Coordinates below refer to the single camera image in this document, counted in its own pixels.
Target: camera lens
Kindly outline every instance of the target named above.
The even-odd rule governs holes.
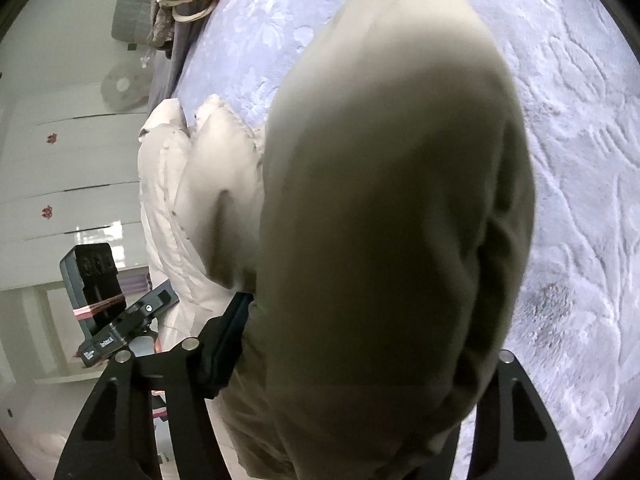
[[[94,266],[98,273],[102,272],[102,259],[100,254],[94,254]]]
[[[90,276],[94,272],[94,266],[92,265],[89,258],[82,258],[78,267],[80,267],[80,269],[82,269],[82,272],[84,272],[84,274],[87,276]]]
[[[110,270],[113,270],[113,267],[115,267],[113,258],[109,254],[105,254],[104,255],[104,270],[105,270],[105,272],[109,272]]]

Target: screw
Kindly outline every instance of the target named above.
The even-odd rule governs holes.
[[[116,354],[116,361],[119,363],[126,363],[131,357],[131,352],[129,350],[120,350]]]
[[[188,337],[182,342],[182,348],[187,351],[195,350],[200,345],[197,337]]]
[[[500,359],[500,361],[507,364],[513,363],[516,359],[515,355],[504,349],[498,352],[498,358]]]

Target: black camera rig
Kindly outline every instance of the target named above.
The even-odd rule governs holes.
[[[131,342],[177,297],[165,282],[130,307],[120,304],[110,256],[108,244],[76,246],[61,262],[74,310],[102,316],[83,319],[88,338],[79,349],[82,360],[87,366],[110,362],[76,420],[54,480],[161,480],[153,390],[165,392],[181,480],[231,480],[205,399],[228,385],[253,297],[238,292],[222,316],[168,352],[135,355]],[[562,441],[526,372],[510,351],[499,357],[478,402],[467,480],[573,480]],[[440,455],[404,480],[449,479],[459,435],[460,426]]]

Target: black metal bracket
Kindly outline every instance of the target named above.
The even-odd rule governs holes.
[[[86,367],[97,365],[125,348],[133,338],[145,332],[152,320],[178,303],[169,280],[129,305],[108,325],[86,339],[78,353]]]
[[[252,299],[236,294],[198,338],[169,352],[118,352],[78,416],[54,480],[161,480],[151,390],[166,394],[180,478],[231,480],[205,399],[228,384]],[[500,359],[478,403],[468,480],[573,480],[558,432],[526,372],[511,352],[501,351]],[[458,426],[440,455],[406,480],[449,479],[459,433]]]

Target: black mount arm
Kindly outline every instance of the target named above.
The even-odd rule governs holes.
[[[54,480],[161,480],[151,390],[164,390],[181,480],[231,480],[211,427],[205,398],[228,384],[241,353],[252,301],[238,293],[198,338],[169,352],[135,357],[121,350],[78,416]],[[468,480],[573,480],[558,432],[524,369],[500,352],[494,378],[478,403]],[[447,480],[460,427],[442,453],[406,480]]]

